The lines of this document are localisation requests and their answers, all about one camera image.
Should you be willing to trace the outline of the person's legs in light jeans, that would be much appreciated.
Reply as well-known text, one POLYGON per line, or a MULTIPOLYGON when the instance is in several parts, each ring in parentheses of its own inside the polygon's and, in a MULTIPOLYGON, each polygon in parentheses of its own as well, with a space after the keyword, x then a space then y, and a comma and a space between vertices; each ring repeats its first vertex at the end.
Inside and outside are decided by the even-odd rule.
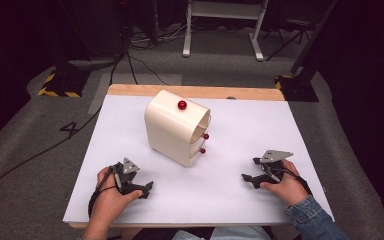
POLYGON ((216 227, 208 239, 184 230, 176 232, 171 240, 272 240, 260 226, 216 227))

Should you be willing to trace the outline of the white table mat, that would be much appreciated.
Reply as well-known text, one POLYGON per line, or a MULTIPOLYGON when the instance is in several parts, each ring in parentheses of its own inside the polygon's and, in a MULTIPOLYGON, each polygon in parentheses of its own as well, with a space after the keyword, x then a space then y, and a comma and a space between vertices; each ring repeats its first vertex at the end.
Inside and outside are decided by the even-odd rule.
POLYGON ((68 203, 64 222, 86 223, 96 175, 124 158, 138 164, 134 181, 152 183, 117 219, 120 226, 273 225, 287 222, 285 204, 244 181, 261 170, 267 150, 290 153, 324 210, 330 208, 290 107, 285 101, 204 99, 211 111, 205 154, 184 167, 152 150, 144 112, 149 98, 106 96, 68 203))

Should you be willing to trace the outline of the black slanted stand pole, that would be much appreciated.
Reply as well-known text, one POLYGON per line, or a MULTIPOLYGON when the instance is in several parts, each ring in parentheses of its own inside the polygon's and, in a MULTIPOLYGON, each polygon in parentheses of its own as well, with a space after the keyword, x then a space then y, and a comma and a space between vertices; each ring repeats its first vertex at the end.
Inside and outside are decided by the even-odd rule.
POLYGON ((312 45, 314 44, 318 34, 320 33, 320 31, 323 28, 325 22, 327 21, 327 19, 329 18, 331 12, 333 11, 337 1, 338 0, 330 0, 330 4, 329 4, 328 8, 323 13, 322 18, 320 19, 320 21, 316 24, 315 31, 313 32, 313 34, 311 35, 310 39, 308 40, 308 43, 305 45, 305 47, 303 48, 303 50, 299 54, 298 58, 294 62, 293 66, 291 67, 290 72, 292 74, 297 74, 299 68, 304 66, 305 59, 306 59, 306 57, 307 57, 307 55, 308 55, 312 45))

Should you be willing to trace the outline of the person's left hand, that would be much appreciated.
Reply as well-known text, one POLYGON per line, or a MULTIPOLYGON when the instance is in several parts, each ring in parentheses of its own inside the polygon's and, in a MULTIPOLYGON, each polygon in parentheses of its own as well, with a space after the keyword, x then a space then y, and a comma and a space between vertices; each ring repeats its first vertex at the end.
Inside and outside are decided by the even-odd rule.
POLYGON ((110 173, 102 188, 104 191, 99 194, 95 201, 89 222, 100 220, 111 225, 123 210, 142 194, 141 190, 126 195, 120 194, 115 188, 113 173, 110 173))

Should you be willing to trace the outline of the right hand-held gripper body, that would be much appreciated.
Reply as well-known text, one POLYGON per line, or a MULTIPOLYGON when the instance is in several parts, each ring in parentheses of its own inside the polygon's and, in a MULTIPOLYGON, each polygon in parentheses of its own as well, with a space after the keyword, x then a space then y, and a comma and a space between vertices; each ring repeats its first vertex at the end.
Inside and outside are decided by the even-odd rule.
POLYGON ((267 150, 258 160, 263 174, 268 177, 268 182, 279 183, 283 178, 284 167, 282 161, 293 156, 292 152, 267 150))

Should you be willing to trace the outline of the white desk frame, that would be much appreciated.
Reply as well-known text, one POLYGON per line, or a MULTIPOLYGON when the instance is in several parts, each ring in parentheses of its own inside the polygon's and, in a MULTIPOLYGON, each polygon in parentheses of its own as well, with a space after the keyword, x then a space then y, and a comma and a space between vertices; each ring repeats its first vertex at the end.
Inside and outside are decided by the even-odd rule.
POLYGON ((257 61, 263 61, 264 55, 258 43, 259 32, 267 10, 269 0, 262 0, 257 4, 246 3, 225 3, 202 0, 188 0, 186 10, 186 35, 182 55, 189 57, 191 54, 192 18, 213 17, 240 20, 255 20, 254 31, 249 34, 250 42, 257 61))

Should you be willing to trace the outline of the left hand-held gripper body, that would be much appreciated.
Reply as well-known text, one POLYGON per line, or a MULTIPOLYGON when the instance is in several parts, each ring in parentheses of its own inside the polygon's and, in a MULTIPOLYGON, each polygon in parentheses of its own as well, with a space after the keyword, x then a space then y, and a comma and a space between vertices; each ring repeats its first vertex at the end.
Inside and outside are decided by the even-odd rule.
POLYGON ((144 191, 144 187, 133 183, 140 168, 130 159, 125 158, 111 167, 114 173, 116 187, 122 195, 129 194, 136 190, 144 191))

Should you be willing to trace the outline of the black yellow striped stand base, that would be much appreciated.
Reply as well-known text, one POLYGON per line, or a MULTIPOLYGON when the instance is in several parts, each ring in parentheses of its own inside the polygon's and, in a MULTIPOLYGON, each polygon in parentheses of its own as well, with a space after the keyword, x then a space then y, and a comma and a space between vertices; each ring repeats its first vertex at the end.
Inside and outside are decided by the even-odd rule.
POLYGON ((59 71, 58 69, 53 69, 45 79, 38 95, 74 98, 81 97, 89 76, 90 71, 66 73, 59 71))
POLYGON ((301 81, 298 76, 278 75, 274 79, 275 87, 281 91, 286 101, 318 102, 312 85, 301 81))

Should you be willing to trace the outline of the black tripod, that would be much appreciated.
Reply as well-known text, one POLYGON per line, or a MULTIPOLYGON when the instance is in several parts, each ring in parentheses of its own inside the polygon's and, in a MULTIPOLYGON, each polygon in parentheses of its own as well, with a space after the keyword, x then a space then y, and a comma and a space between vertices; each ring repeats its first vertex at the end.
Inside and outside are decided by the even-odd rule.
POLYGON ((289 44, 291 44, 294 40, 298 40, 298 43, 302 42, 302 38, 306 37, 309 39, 308 32, 313 31, 316 27, 316 22, 308 19, 300 19, 293 17, 282 17, 277 26, 271 29, 266 36, 271 34, 274 30, 278 32, 281 46, 275 50, 272 54, 270 54, 266 60, 271 60, 274 56, 280 53, 284 48, 286 48, 289 44), (294 35, 287 41, 283 40, 282 31, 286 32, 294 32, 294 35))

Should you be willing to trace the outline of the person's right hand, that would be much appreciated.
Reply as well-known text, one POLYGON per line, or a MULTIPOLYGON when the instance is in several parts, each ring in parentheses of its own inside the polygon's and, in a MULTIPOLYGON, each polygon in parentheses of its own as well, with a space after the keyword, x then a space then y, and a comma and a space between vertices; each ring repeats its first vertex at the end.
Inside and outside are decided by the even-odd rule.
POLYGON ((287 173, 284 174, 280 183, 262 182, 260 187, 277 195, 288 206, 294 206, 309 196, 303 185, 293 175, 287 173))

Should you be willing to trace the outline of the cream drawer cabinet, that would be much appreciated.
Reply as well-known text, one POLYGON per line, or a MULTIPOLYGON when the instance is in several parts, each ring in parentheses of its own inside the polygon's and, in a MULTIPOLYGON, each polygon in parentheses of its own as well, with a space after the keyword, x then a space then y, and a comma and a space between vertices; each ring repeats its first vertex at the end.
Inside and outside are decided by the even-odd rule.
POLYGON ((181 165, 192 166, 205 152, 209 108, 161 90, 147 105, 144 120, 150 147, 181 165), (187 102, 185 110, 178 109, 180 100, 187 102))

